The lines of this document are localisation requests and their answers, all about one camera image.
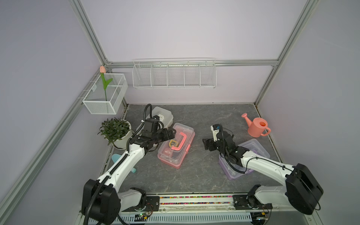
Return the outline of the white toolbox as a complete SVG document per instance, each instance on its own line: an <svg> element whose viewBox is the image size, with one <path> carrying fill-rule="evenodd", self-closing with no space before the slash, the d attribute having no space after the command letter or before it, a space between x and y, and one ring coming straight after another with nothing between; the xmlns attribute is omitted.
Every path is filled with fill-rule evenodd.
<svg viewBox="0 0 360 225"><path fill-rule="evenodd" d="M162 122L164 128L169 128L173 124L173 115L169 110L166 110L161 107L146 106L141 120L141 124L136 129L136 132L141 132L143 130L143 124L146 119L155 118Z"/></svg>

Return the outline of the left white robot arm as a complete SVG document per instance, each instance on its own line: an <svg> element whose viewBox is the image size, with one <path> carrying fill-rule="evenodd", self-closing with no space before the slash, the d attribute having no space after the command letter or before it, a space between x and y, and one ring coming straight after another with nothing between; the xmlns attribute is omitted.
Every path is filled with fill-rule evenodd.
<svg viewBox="0 0 360 225"><path fill-rule="evenodd" d="M155 118L145 119L141 134L134 134L127 141L126 151L114 165L97 180L88 180L83 188L82 209L83 223L90 219L99 224L110 225L119 213L129 208L143 210L146 208L146 191L131 188L119 192L131 169L153 148L155 144L175 138L176 130L165 128Z"/></svg>

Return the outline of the pink toolbox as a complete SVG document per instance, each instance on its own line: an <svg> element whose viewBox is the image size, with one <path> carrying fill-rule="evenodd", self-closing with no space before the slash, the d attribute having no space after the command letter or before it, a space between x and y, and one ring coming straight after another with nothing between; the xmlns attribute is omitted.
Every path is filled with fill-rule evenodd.
<svg viewBox="0 0 360 225"><path fill-rule="evenodd" d="M177 146L170 149L170 140L163 142L158 150L157 157L161 162L175 169L180 169L195 137L195 130L180 123L175 123L172 128L176 130L175 138L172 140L178 143Z"/></svg>

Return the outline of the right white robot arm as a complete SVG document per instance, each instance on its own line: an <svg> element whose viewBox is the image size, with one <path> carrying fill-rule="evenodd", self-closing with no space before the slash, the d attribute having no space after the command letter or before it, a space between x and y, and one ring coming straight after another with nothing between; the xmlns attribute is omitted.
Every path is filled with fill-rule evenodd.
<svg viewBox="0 0 360 225"><path fill-rule="evenodd" d="M244 174L248 170L259 172L279 183L279 186L255 185L244 200L236 206L259 209L269 204L292 206L305 215L321 209L323 189L312 172L303 164L282 164L265 158L250 149L238 146L227 132L219 132L213 138L203 139L206 150L218 151L233 168L238 165Z"/></svg>

